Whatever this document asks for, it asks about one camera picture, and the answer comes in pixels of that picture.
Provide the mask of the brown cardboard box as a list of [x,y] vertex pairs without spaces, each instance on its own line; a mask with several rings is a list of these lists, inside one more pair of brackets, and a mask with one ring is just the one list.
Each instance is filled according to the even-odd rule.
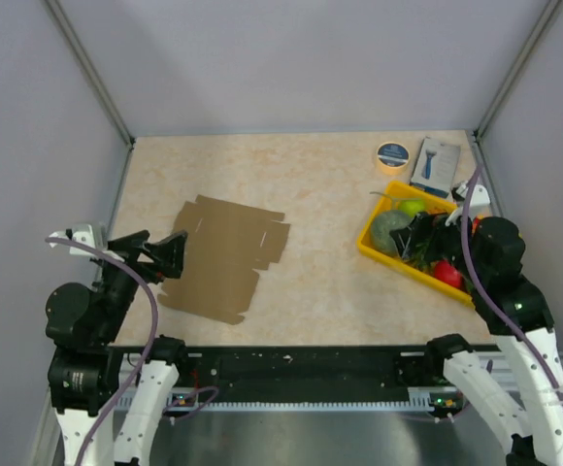
[[199,194],[185,202],[174,230],[186,231],[182,276],[166,280],[157,302],[169,309],[237,325],[260,273],[278,263],[290,225],[282,212]]

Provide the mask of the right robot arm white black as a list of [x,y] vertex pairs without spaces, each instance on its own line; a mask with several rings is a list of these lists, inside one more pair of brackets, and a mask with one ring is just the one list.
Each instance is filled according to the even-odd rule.
[[563,365],[546,298],[522,273],[525,243],[516,225],[498,216],[447,222],[444,214],[421,212],[389,236],[401,259],[442,259],[461,274],[520,398],[495,382],[458,334],[427,344],[426,377],[464,395],[507,464],[563,465]]

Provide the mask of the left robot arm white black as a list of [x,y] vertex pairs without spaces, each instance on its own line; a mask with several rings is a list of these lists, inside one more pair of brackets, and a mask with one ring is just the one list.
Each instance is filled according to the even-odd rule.
[[[46,335],[55,344],[48,370],[50,401],[67,465],[147,465],[174,385],[190,376],[182,340],[157,333],[152,284],[177,279],[188,234],[157,243],[142,230],[108,240],[103,226],[77,224],[47,241],[100,268],[91,286],[65,283],[46,303]],[[120,374],[129,349],[114,342],[138,290],[150,297],[151,326],[136,365]]]

